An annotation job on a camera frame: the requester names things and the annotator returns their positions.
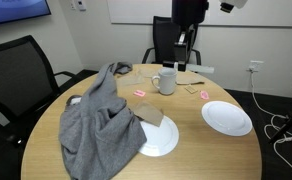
screen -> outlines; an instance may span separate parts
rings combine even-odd
[[[50,14],[46,0],[0,0],[0,24]]]

round wooden table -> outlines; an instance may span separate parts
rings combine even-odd
[[[133,71],[125,76],[159,68],[161,65],[134,65]],[[60,115],[67,99],[74,94],[82,95],[96,77],[89,77],[63,93],[40,118],[25,149],[23,180],[69,179],[58,140]],[[149,78],[144,78],[141,84],[118,86],[118,96],[127,99],[128,105],[146,100],[161,108],[177,125],[179,141],[172,152],[161,157],[138,153],[113,179],[261,179],[261,153],[254,129],[247,135],[234,137],[211,128],[201,115],[205,103],[218,100],[240,106],[220,86],[205,77],[202,80],[205,84],[193,87],[207,91],[209,100],[201,99],[199,91],[190,94],[184,89],[186,85],[178,85],[174,94],[163,96]],[[133,95],[137,89],[146,95]]]

pink object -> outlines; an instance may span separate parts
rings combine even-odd
[[[200,97],[202,99],[209,99],[208,93],[206,91],[200,91]]]
[[[139,97],[143,97],[143,96],[145,96],[145,92],[144,91],[141,91],[141,90],[136,90],[135,92],[134,92],[134,94],[136,95],[136,96],[139,96]]]

gray towel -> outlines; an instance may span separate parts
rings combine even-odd
[[[131,69],[130,63],[104,65],[80,103],[66,106],[59,140],[72,179],[110,179],[146,142],[138,117],[117,96],[114,73]]]

cable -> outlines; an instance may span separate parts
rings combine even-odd
[[[286,116],[283,116],[283,115],[279,115],[279,114],[274,114],[274,113],[271,113],[271,112],[268,112],[268,111],[266,111],[266,110],[264,110],[263,108],[261,108],[260,106],[259,106],[259,104],[258,104],[258,102],[257,102],[257,100],[256,100],[256,97],[255,97],[255,91],[254,91],[254,78],[253,78],[253,71],[250,69],[250,73],[251,73],[251,87],[252,87],[252,96],[253,96],[253,99],[254,99],[254,101],[255,101],[255,104],[256,104],[256,106],[258,107],[258,109],[260,109],[261,111],[263,111],[264,113],[266,113],[266,114],[269,114],[269,115],[272,115],[272,118],[271,118],[271,124],[266,124],[265,126],[264,126],[264,133],[265,133],[265,135],[268,137],[268,139],[271,139],[270,138],[270,136],[268,135],[268,133],[267,133],[267,127],[273,127],[274,129],[276,129],[277,131],[280,129],[280,127],[278,127],[278,126],[276,126],[276,125],[274,125],[274,119],[275,119],[275,117],[279,117],[279,118],[281,118],[281,119],[288,119],[288,117],[286,117]],[[282,156],[282,155],[280,155],[279,153],[278,153],[278,151],[277,151],[277,149],[276,149],[276,145],[278,144],[278,143],[284,143],[284,142],[287,142],[287,141],[292,141],[292,133],[290,133],[290,132],[286,132],[287,134],[289,134],[290,135],[290,137],[287,137],[286,136],[286,134],[284,134],[284,138],[282,138],[282,139],[278,139],[275,143],[274,143],[274,145],[273,145],[273,148],[274,148],[274,151],[275,151],[275,153],[284,161],[284,162],[286,162],[287,163],[287,165],[288,166],[290,166],[291,168],[292,168],[292,165]]]

